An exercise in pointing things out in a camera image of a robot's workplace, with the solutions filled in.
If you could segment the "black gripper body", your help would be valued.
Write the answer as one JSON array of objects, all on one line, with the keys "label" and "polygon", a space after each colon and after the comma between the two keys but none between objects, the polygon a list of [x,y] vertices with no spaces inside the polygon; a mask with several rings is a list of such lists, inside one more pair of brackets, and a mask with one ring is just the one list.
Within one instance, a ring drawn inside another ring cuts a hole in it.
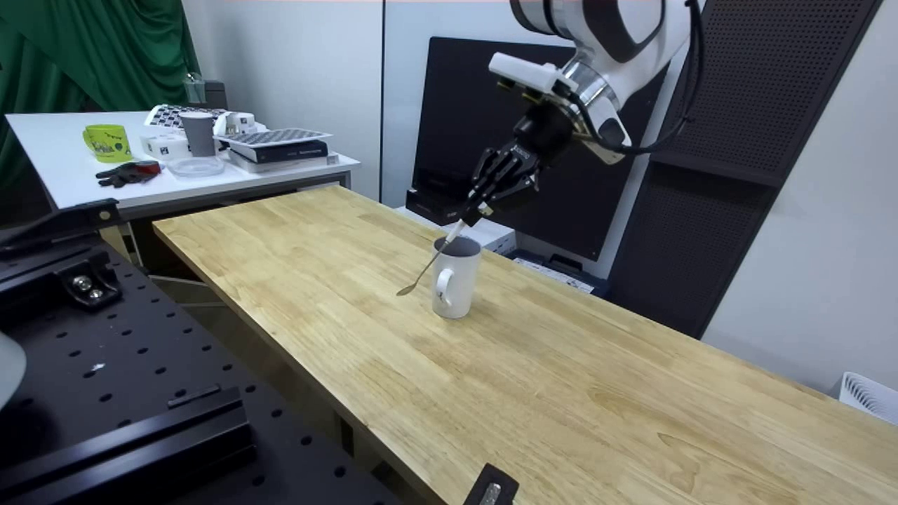
[{"label": "black gripper body", "polygon": [[499,178],[521,179],[538,174],[569,142],[573,120],[558,108],[530,108],[512,129],[512,142],[499,150]]}]

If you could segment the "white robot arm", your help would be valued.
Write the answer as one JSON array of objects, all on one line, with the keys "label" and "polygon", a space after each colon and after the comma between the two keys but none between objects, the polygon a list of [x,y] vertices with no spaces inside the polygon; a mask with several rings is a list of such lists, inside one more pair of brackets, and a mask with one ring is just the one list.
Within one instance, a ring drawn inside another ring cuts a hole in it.
[{"label": "white robot arm", "polygon": [[[507,0],[516,24],[573,42],[565,66],[495,55],[488,70],[519,90],[530,111],[506,147],[488,147],[455,210],[474,226],[538,195],[542,168],[573,142],[601,164],[657,153],[681,133],[702,88],[702,0]],[[649,147],[636,147],[620,119],[635,92],[652,85],[680,55],[693,73],[680,120]]]}]

